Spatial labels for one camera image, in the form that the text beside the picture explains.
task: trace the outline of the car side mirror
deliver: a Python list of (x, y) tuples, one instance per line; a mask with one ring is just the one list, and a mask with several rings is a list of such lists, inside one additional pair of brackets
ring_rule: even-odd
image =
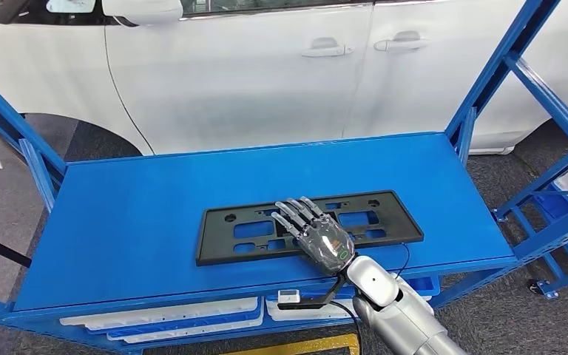
[(179, 21), (180, 0), (101, 0), (106, 16), (124, 17), (133, 24), (151, 25)]

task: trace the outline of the robot finger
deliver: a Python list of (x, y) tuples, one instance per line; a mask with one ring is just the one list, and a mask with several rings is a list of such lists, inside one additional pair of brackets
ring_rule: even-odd
[(297, 228), (295, 228), (295, 226), (293, 226), (290, 222), (288, 222), (286, 218), (282, 217), (281, 214), (277, 212), (272, 212), (271, 217), (273, 217), (277, 222), (279, 222), (282, 226), (284, 226), (284, 228), (286, 228), (288, 233), (291, 233), (293, 237), (299, 237), (300, 231)]
[(286, 202), (290, 203), (293, 207), (298, 209), (304, 217), (308, 218), (309, 221), (312, 221), (314, 218), (317, 218), (312, 212), (308, 210), (308, 208), (301, 204), (298, 200), (287, 198)]
[(307, 223), (285, 203), (278, 201), (275, 203), (275, 206), (279, 208), (280, 211), (284, 212), (284, 214), (289, 216), (293, 220), (293, 222), (295, 222), (301, 229), (304, 229)]
[(317, 206), (314, 202), (312, 202), (309, 198), (307, 198), (306, 196), (302, 196), (300, 197), (300, 200), (305, 203), (312, 212), (317, 214), (317, 217), (322, 217), (325, 213), (323, 213), (323, 211), (319, 208), (319, 206)]

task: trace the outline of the silver robotic arm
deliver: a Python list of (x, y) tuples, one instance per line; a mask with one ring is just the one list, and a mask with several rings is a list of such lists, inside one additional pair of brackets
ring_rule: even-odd
[(432, 307), (401, 277), (387, 272), (375, 260), (357, 255), (349, 234), (329, 214), (306, 197), (300, 200), (289, 198), (288, 204), (275, 204), (288, 219), (276, 212), (271, 216), (298, 239), (326, 274), (354, 285), (356, 313), (394, 354), (466, 354), (447, 336)]

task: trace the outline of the black bracket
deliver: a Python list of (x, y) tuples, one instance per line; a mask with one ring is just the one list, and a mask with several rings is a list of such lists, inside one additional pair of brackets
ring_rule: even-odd
[(330, 288), (327, 294), (321, 297), (302, 297), (296, 303), (278, 303), (277, 307), (283, 311), (290, 309), (319, 309), (334, 299), (346, 281), (345, 274), (340, 272), (337, 274), (337, 282)]

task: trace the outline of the white car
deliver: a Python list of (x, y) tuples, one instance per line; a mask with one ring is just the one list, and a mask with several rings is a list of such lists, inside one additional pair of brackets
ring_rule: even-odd
[[(144, 155), (441, 130), (523, 3), (32, 0), (0, 23), (0, 93)], [(568, 104), (568, 0), (525, 58)], [(472, 152), (548, 118), (509, 75)]]

